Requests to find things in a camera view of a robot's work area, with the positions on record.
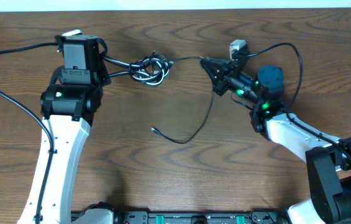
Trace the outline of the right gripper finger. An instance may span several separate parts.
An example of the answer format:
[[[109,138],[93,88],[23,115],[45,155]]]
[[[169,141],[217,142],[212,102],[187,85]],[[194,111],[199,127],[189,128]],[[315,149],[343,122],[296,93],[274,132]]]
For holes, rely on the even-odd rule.
[[[228,78],[215,78],[212,80],[212,90],[218,96],[223,96],[228,91],[229,81]]]
[[[201,67],[207,72],[211,81],[223,81],[225,77],[233,77],[233,62],[227,59],[203,58]]]

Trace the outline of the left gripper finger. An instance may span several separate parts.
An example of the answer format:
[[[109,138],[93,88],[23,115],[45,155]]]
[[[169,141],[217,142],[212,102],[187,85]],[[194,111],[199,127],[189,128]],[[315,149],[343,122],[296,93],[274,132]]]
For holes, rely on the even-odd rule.
[[[101,67],[99,69],[99,79],[100,79],[101,86],[107,86],[111,84],[110,74],[108,73],[108,70],[106,67]]]
[[[108,53],[108,47],[105,41],[102,38],[97,38],[96,39],[96,51],[97,51],[97,57],[96,57],[96,66],[100,67],[102,61],[106,57]]]

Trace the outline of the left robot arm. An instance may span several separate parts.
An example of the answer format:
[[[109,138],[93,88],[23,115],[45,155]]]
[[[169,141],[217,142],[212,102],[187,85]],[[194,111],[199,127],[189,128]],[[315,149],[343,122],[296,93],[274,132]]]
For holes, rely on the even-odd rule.
[[[103,39],[94,35],[56,36],[64,65],[40,97],[42,138],[32,187],[19,223],[70,223],[78,162],[103,86],[110,84]]]

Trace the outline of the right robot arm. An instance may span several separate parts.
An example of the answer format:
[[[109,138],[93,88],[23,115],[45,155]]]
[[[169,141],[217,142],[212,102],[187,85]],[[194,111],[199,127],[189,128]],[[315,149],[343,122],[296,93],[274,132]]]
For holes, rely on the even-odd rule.
[[[289,149],[306,163],[310,198],[288,208],[291,223],[351,223],[351,137],[341,139],[301,121],[286,107],[283,71],[261,68],[256,78],[242,72],[244,60],[200,61],[223,95],[230,90],[252,106],[251,123],[264,138]]]

